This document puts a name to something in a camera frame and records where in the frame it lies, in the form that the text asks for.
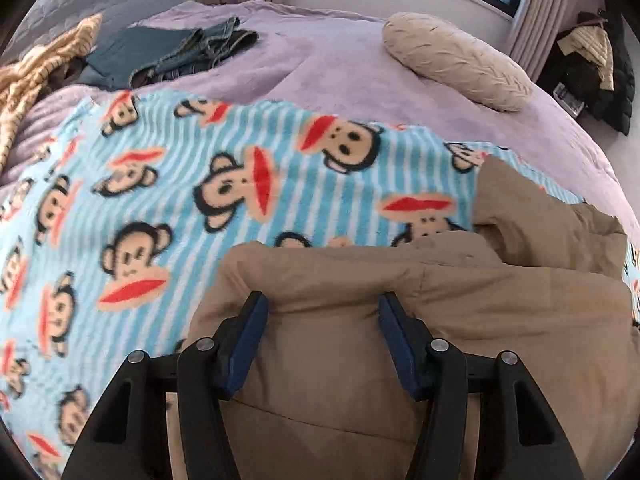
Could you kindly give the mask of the tan puffer coat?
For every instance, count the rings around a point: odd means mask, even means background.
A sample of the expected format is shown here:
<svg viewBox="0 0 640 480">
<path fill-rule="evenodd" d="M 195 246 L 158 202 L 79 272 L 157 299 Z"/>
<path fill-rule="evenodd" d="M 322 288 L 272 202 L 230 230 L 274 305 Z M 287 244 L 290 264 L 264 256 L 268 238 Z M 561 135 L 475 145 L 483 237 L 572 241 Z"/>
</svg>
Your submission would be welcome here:
<svg viewBox="0 0 640 480">
<path fill-rule="evenodd" d="M 639 332 L 627 237 L 617 219 L 569 205 L 496 158 L 477 176 L 473 231 L 396 247 L 233 247 L 195 311 L 212 334 L 248 294 L 268 324 L 247 380 L 224 404 L 245 479 L 400 479 L 424 408 L 399 383 L 378 328 L 393 292 L 461 351 L 520 356 L 589 479 L 623 457 L 639 418 Z"/>
</svg>

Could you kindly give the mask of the dark clothes pile on chair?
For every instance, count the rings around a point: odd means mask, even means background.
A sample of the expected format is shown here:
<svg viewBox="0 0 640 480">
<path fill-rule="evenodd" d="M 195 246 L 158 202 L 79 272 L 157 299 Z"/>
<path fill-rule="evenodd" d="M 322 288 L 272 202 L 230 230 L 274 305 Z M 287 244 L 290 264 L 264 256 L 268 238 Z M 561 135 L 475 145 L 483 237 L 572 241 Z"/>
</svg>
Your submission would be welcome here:
<svg viewBox="0 0 640 480">
<path fill-rule="evenodd" d="M 594 119 L 630 133 L 636 80 L 617 0 L 579 12 L 577 23 L 556 35 L 537 84 L 549 94 L 566 90 Z"/>
</svg>

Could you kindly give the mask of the blue monkey print blanket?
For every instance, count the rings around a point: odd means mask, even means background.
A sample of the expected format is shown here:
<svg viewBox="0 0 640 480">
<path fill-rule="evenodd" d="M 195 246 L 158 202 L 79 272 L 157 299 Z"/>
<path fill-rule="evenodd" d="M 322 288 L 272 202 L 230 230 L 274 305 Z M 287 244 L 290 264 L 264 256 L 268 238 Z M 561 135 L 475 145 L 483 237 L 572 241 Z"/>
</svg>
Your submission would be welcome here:
<svg viewBox="0 0 640 480">
<path fill-rule="evenodd" d="M 119 362 L 174 348 L 229 249 L 467 230 L 488 156 L 579 202 L 510 148 L 421 125 L 177 91 L 82 101 L 1 206 L 6 429 L 38 478 L 60 478 Z"/>
</svg>

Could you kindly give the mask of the tan striped blanket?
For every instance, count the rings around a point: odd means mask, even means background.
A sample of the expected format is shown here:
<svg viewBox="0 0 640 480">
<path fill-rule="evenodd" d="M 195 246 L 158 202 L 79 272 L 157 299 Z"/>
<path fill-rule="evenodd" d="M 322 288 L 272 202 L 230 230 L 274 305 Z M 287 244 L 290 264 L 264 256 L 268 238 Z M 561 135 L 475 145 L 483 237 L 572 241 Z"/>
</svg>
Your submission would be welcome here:
<svg viewBox="0 0 640 480">
<path fill-rule="evenodd" d="M 92 49 L 103 15 L 83 18 L 50 44 L 36 44 L 21 60 L 1 67 L 1 170 L 6 169 L 18 127 L 51 74 Z"/>
</svg>

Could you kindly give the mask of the cream knitted pillow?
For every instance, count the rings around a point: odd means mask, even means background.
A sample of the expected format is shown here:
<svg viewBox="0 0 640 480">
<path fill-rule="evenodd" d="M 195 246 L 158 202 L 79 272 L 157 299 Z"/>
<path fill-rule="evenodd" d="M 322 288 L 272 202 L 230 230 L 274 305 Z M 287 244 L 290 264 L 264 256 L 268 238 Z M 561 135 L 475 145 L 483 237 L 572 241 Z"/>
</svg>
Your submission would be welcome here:
<svg viewBox="0 0 640 480">
<path fill-rule="evenodd" d="M 533 81 L 518 63 L 438 16 L 396 13 L 382 38 L 386 51 L 409 70 L 498 112 L 518 112 L 532 96 Z"/>
</svg>

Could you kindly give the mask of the folded blue jeans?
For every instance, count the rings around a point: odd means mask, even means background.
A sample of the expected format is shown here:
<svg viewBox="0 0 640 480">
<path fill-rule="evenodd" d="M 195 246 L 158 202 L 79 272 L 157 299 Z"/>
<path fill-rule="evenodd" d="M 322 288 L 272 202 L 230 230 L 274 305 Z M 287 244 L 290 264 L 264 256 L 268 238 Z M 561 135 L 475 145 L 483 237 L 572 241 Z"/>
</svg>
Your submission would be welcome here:
<svg viewBox="0 0 640 480">
<path fill-rule="evenodd" d="M 132 26 L 85 57 L 77 82 L 101 90 L 134 90 L 207 72 L 256 44 L 236 16 L 209 28 L 161 29 Z"/>
</svg>

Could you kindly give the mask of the grey curtain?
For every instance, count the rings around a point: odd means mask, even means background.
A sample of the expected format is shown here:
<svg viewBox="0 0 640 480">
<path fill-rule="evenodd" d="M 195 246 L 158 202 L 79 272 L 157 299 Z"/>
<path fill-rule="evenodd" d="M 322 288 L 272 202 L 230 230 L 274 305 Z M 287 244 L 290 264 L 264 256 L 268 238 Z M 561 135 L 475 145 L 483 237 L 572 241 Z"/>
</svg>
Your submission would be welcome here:
<svg viewBox="0 0 640 480">
<path fill-rule="evenodd" d="M 506 38 L 506 54 L 532 81 L 544 67 L 570 0 L 521 0 Z"/>
</svg>

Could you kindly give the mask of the lavender bed sheet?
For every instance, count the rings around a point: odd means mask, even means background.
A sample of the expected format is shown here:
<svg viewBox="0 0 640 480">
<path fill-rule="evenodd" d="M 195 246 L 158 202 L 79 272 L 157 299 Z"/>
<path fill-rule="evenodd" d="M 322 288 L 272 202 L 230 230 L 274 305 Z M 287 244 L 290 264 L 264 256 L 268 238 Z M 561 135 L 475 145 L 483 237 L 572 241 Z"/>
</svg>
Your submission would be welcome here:
<svg viewBox="0 0 640 480">
<path fill-rule="evenodd" d="M 259 39 L 213 70 L 130 93 L 68 88 L 28 114 L 26 132 L 46 134 L 2 194 L 3 249 L 74 254 L 141 223 L 207 249 L 472 230 L 488 156 L 638 237 L 610 163 L 544 92 L 501 113 L 403 66 L 379 22 L 265 3 L 235 14 Z"/>
</svg>

